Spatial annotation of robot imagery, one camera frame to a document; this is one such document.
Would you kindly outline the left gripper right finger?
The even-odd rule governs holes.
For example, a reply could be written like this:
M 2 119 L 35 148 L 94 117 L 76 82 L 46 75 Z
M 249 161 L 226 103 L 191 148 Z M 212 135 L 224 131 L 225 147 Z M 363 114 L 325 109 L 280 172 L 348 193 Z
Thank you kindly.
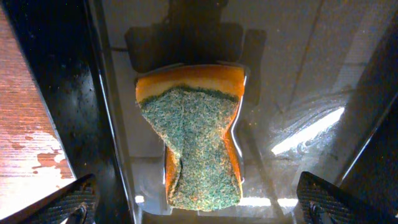
M 301 173 L 297 197 L 306 223 L 395 222 L 394 216 L 366 204 L 310 172 Z

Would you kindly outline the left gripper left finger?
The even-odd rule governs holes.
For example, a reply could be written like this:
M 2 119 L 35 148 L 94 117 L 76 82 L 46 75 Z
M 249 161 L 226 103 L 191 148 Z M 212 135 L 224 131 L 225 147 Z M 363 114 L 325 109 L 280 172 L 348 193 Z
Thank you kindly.
M 96 177 L 85 175 L 1 223 L 94 223 Z

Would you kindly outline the green and yellow sponge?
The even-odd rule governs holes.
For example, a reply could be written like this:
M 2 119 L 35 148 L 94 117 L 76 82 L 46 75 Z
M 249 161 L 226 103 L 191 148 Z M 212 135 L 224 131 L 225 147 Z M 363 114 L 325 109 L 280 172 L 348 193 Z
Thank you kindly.
M 165 193 L 172 208 L 210 212 L 242 196 L 231 129 L 244 94 L 244 69 L 183 66 L 136 82 L 144 119 L 166 146 Z

